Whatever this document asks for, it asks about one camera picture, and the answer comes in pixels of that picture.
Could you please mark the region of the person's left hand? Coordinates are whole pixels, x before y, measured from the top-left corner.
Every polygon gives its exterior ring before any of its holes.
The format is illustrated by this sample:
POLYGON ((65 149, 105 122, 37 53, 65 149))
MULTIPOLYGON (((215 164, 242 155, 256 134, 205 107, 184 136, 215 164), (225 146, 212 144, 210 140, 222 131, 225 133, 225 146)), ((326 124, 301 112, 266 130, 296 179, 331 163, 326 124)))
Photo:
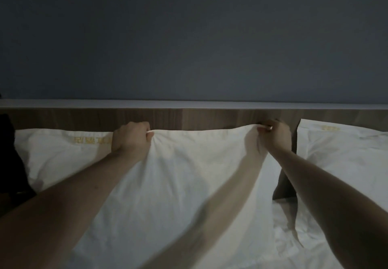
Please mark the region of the person's left hand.
POLYGON ((133 123, 129 122, 113 132, 111 152, 139 162, 147 156, 151 144, 144 147, 133 144, 133 123))

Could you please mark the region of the person's right hand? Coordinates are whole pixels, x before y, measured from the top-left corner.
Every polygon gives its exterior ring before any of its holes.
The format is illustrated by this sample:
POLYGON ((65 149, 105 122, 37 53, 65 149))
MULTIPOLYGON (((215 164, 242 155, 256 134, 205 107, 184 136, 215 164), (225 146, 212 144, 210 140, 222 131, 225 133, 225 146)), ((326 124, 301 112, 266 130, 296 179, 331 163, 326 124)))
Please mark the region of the person's right hand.
POLYGON ((290 128, 279 119, 274 119, 274 140, 260 140, 260 142, 274 157, 279 154, 292 152, 292 134, 290 128))

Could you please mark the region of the white pillow with gold embroidery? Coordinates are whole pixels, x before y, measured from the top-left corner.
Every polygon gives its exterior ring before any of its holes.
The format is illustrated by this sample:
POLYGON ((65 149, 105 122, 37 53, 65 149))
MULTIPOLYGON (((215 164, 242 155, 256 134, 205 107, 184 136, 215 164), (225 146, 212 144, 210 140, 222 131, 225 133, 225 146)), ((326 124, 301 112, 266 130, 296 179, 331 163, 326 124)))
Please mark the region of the white pillow with gold embroidery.
POLYGON ((257 125, 153 132, 61 269, 236 269, 269 255, 281 167, 257 125))
POLYGON ((297 154, 388 212, 388 131, 302 119, 297 154))

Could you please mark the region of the person's left forearm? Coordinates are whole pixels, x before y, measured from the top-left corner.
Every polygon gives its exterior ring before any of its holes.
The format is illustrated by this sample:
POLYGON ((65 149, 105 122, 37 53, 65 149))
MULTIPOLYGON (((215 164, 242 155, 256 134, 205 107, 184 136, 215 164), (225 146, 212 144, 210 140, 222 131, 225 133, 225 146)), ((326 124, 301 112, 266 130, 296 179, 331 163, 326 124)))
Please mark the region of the person's left forearm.
POLYGON ((144 156, 112 152, 0 217, 0 269, 58 269, 114 187, 144 156))

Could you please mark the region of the person's right forearm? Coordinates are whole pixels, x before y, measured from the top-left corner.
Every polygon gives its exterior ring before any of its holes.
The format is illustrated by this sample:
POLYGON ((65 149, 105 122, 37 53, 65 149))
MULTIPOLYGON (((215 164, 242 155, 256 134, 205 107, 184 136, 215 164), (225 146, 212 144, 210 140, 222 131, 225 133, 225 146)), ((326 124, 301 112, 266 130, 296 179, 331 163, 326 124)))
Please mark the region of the person's right forearm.
POLYGON ((291 150, 269 147, 344 269, 388 269, 388 212, 291 150))

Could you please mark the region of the wooden headboard with grey ledge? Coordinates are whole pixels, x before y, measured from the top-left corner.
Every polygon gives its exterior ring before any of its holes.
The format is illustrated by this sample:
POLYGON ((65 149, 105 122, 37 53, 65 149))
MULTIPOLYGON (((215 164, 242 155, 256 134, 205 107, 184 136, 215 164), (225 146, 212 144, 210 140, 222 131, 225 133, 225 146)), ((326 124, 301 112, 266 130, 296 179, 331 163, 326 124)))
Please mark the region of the wooden headboard with grey ledge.
POLYGON ((293 133, 293 151, 301 119, 388 132, 388 105, 0 100, 0 114, 7 114, 15 129, 95 132, 113 131, 131 121, 147 121, 152 129, 211 130, 280 119, 293 133))

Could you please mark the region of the white bed sheet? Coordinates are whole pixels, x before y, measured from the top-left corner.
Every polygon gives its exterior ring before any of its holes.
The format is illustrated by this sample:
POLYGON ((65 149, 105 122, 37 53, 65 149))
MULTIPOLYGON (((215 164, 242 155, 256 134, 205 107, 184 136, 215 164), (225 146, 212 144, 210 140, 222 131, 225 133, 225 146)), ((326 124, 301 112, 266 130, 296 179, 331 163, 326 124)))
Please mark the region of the white bed sheet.
POLYGON ((299 220, 296 198, 274 200, 272 210, 275 251, 258 269, 344 269, 317 224, 309 229, 299 220))

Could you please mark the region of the black bedside object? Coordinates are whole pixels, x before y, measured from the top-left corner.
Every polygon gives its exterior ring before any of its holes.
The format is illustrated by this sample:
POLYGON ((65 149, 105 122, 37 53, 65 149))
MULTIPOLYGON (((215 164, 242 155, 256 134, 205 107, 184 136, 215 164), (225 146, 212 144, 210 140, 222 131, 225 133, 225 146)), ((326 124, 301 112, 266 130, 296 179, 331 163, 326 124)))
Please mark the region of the black bedside object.
POLYGON ((16 150, 15 139, 11 118, 0 108, 0 218, 36 196, 16 150))

